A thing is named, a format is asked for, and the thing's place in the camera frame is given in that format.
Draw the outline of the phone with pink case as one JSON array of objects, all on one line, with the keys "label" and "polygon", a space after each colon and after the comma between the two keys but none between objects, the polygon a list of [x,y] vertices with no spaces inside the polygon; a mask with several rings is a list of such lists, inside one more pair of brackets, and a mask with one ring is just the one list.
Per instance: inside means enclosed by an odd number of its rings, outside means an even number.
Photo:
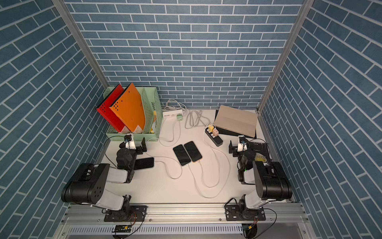
[{"label": "phone with pink case", "polygon": [[192,162],[197,162],[203,158],[202,154],[200,153],[196,144],[193,141],[185,143],[184,147],[188,155],[190,156]]}]

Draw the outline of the phone with green case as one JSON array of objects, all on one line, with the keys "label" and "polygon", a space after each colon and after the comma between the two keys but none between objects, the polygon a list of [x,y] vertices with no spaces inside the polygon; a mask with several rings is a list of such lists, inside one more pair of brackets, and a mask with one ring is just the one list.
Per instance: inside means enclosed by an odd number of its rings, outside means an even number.
[{"label": "phone with green case", "polygon": [[191,162],[191,158],[182,144],[174,147],[173,151],[181,166],[185,166]]}]

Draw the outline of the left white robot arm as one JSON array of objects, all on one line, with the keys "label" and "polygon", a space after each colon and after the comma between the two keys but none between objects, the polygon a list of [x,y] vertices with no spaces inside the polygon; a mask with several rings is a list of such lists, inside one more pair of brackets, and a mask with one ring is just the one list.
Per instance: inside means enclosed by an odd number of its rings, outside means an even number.
[{"label": "left white robot arm", "polygon": [[134,176],[134,166],[138,155],[147,151],[146,140],[135,145],[133,135],[124,136],[116,154],[117,167],[107,163],[82,163],[69,179],[61,192],[61,200],[66,203],[87,204],[113,212],[131,214],[130,196],[116,195],[106,190],[107,183],[130,183]]}]

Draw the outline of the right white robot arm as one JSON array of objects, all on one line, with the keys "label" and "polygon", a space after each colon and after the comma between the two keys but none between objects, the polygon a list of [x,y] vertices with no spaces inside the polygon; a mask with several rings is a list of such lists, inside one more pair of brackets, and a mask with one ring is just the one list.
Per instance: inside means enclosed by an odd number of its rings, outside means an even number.
[{"label": "right white robot arm", "polygon": [[238,180],[254,185],[255,190],[239,200],[240,212],[259,210],[264,205],[292,198],[292,186],[281,166],[270,157],[266,142],[239,138],[237,146],[229,144],[228,152],[238,158]]}]

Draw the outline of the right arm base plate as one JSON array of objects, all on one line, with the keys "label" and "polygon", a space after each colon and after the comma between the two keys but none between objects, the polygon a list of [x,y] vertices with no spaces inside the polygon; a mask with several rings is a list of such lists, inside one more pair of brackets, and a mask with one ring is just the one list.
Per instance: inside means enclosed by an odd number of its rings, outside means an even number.
[{"label": "right arm base plate", "polygon": [[227,221],[265,221],[266,216],[264,210],[257,209],[243,209],[240,210],[239,206],[228,204],[224,206],[225,217]]}]

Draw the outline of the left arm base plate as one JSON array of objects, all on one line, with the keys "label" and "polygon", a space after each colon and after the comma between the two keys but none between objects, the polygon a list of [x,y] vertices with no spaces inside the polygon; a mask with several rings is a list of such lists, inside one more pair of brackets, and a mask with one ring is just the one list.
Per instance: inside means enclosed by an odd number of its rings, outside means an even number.
[{"label": "left arm base plate", "polygon": [[109,211],[107,210],[104,222],[144,222],[148,206],[133,205],[128,210]]}]

